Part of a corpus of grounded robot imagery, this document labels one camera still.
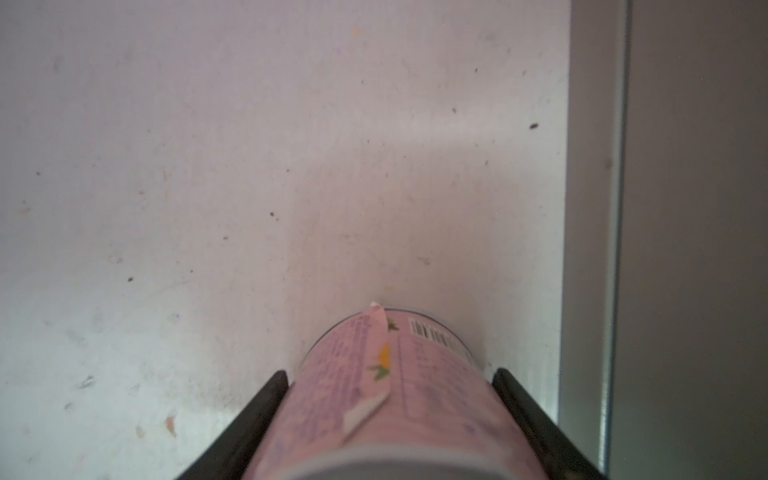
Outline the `white lid can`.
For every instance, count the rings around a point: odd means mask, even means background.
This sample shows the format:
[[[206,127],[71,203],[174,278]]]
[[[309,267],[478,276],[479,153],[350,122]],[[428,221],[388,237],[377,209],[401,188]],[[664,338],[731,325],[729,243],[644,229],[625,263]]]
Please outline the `white lid can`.
[[[541,479],[544,468],[464,344],[377,303],[297,371],[249,479]]]

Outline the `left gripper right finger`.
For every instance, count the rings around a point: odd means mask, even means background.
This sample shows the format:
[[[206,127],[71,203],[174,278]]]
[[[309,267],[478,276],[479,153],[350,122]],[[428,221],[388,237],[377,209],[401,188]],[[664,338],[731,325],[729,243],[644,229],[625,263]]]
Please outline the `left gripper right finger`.
[[[491,385],[522,429],[548,479],[606,480],[509,370],[498,368]]]

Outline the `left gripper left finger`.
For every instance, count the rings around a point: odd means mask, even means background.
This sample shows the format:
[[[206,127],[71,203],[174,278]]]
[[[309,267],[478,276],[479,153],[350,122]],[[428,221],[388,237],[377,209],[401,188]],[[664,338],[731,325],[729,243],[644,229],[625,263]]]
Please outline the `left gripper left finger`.
[[[242,479],[288,389],[286,371],[276,371],[229,426],[178,476],[178,479]]]

